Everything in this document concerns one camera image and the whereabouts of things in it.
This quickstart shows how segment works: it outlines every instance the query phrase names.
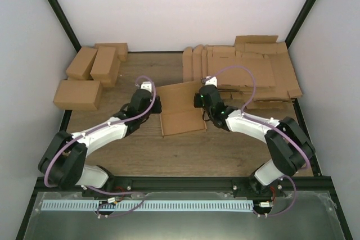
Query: cardboard piece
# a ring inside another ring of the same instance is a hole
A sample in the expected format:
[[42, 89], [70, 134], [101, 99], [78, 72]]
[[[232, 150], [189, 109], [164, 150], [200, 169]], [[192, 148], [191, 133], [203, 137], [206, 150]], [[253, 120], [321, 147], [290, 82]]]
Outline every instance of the cardboard piece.
[[[208, 58], [209, 74], [215, 74], [221, 69], [231, 65], [241, 65], [247, 67], [254, 75], [256, 87], [275, 87], [275, 78], [269, 58], [242, 58], [234, 57], [229, 54], [224, 57]], [[218, 85], [227, 85], [228, 89], [232, 86], [253, 87], [253, 81], [247, 71], [243, 69], [229, 69], [226, 73], [217, 75]]]
[[117, 59], [116, 48], [100, 46], [90, 75], [94, 80], [100, 81], [103, 87], [113, 87], [119, 68], [120, 61]]
[[203, 76], [203, 65], [201, 54], [203, 52], [203, 45], [196, 46], [192, 51], [192, 80], [201, 80]]
[[274, 72], [276, 87], [269, 91], [258, 91], [254, 97], [255, 101], [289, 101], [292, 98], [302, 96], [301, 89], [296, 79], [289, 53], [269, 55]]
[[163, 136], [206, 131], [202, 109], [194, 108], [194, 95], [201, 86], [201, 81], [188, 81], [156, 89], [162, 106], [160, 121]]
[[201, 69], [202, 77], [206, 78], [208, 75], [208, 50], [206, 49], [203, 49], [201, 52]]
[[76, 80], [91, 79], [90, 71], [94, 64], [96, 53], [97, 49], [82, 47], [66, 69], [67, 76]]
[[94, 45], [94, 47], [97, 49], [100, 46], [116, 48], [116, 53], [118, 54], [118, 59], [121, 62], [125, 62], [128, 58], [128, 44], [127, 43], [96, 43]]
[[192, 47], [186, 47], [182, 53], [183, 81], [192, 81]]
[[245, 51], [245, 43], [275, 43], [278, 36], [246, 35], [236, 36], [234, 47], [236, 51]]
[[54, 104], [63, 110], [98, 110], [102, 94], [99, 81], [62, 80], [58, 85]]
[[235, 57], [235, 47], [234, 46], [214, 46], [213, 47], [213, 57], [219, 57], [219, 58]]
[[231, 92], [228, 91], [220, 91], [220, 97], [222, 99], [231, 99]]
[[287, 52], [285, 42], [281, 43], [245, 43], [245, 52], [253, 52], [267, 55]]

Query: small cardboard box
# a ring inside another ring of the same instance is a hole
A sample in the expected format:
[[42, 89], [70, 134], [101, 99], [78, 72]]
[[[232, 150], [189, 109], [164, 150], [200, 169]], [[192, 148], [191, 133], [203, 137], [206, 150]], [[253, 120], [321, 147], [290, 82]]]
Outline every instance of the small cardboard box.
[[160, 121], [163, 136], [206, 131], [202, 109], [194, 108], [194, 95], [201, 86], [201, 81], [189, 81], [156, 89], [162, 106]]
[[235, 37], [235, 51], [244, 52], [245, 43], [276, 43], [278, 36], [244, 35]]
[[54, 104], [63, 110], [98, 110], [102, 94], [99, 81], [62, 80], [58, 85]]
[[120, 61], [116, 57], [116, 48], [99, 47], [90, 75], [100, 81], [103, 87], [115, 86], [120, 69]]
[[116, 53], [118, 54], [118, 59], [121, 62], [125, 62], [128, 58], [128, 44], [127, 43], [96, 43], [94, 45], [95, 48], [99, 48], [100, 46], [116, 48]]
[[90, 71], [94, 64], [97, 49], [90, 47], [82, 47], [66, 69], [69, 78], [76, 80], [91, 79]]

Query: flat cardboard sheet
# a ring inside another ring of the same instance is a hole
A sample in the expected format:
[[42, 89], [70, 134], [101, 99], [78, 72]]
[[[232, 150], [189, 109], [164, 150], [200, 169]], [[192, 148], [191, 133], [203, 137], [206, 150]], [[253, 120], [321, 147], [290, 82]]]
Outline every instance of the flat cardboard sheet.
[[192, 52], [192, 80], [198, 81], [201, 80], [203, 76], [203, 65], [202, 65], [202, 59], [201, 54], [203, 52], [202, 45], [198, 45], [194, 48]]
[[246, 35], [236, 36], [234, 47], [235, 51], [245, 51], [245, 43], [275, 43], [278, 36], [266, 36], [266, 35]]
[[98, 110], [102, 94], [99, 81], [62, 80], [58, 85], [54, 104], [63, 110]]
[[[254, 75], [257, 87], [275, 87], [275, 78], [269, 58], [242, 58], [234, 56], [212, 56], [208, 59], [209, 74], [232, 65], [248, 68]], [[217, 75], [218, 85], [252, 87], [253, 81], [249, 73], [243, 69], [229, 69]]]
[[186, 47], [182, 53], [182, 71], [184, 83], [192, 81], [192, 47]]
[[194, 95], [201, 86], [201, 81], [189, 81], [156, 89], [162, 105], [160, 120], [163, 136], [206, 131], [202, 109], [194, 108]]
[[208, 50], [206, 49], [201, 52], [201, 74], [203, 78], [208, 75]]

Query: cardboard box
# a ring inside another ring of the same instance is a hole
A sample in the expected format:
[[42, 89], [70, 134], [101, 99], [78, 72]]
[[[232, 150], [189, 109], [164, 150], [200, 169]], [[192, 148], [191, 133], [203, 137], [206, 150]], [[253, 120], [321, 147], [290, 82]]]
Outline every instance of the cardboard box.
[[203, 52], [204, 46], [198, 45], [194, 48], [192, 52], [192, 80], [198, 81], [203, 77], [203, 65], [201, 54]]
[[96, 53], [97, 49], [82, 47], [66, 69], [67, 76], [76, 80], [91, 79], [90, 71], [94, 64]]
[[192, 81], [192, 47], [186, 47], [182, 53], [182, 72], [184, 83]]
[[117, 59], [116, 48], [100, 46], [90, 75], [100, 81], [103, 87], [115, 86], [118, 78], [120, 61]]
[[201, 86], [201, 81], [188, 81], [156, 89], [162, 105], [160, 121], [163, 136], [206, 131], [202, 109], [194, 108], [194, 95]]
[[96, 43], [94, 47], [99, 48], [100, 46], [116, 48], [116, 53], [118, 54], [118, 59], [121, 62], [125, 62], [128, 58], [128, 44], [127, 43]]
[[98, 110], [102, 94], [99, 81], [62, 80], [58, 85], [54, 104], [63, 110]]

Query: white wall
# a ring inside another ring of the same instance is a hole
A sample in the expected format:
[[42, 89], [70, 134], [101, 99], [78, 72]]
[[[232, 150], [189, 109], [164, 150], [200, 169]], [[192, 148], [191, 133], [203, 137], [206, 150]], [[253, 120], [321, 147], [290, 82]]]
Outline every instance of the white wall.
[[128, 42], [131, 51], [233, 44], [239, 34], [284, 40], [305, 0], [58, 0], [80, 43]]
[[52, 99], [75, 51], [46, 0], [0, 3], [0, 238], [13, 240], [60, 126]]
[[290, 47], [320, 166], [360, 239], [360, 1], [317, 0]]

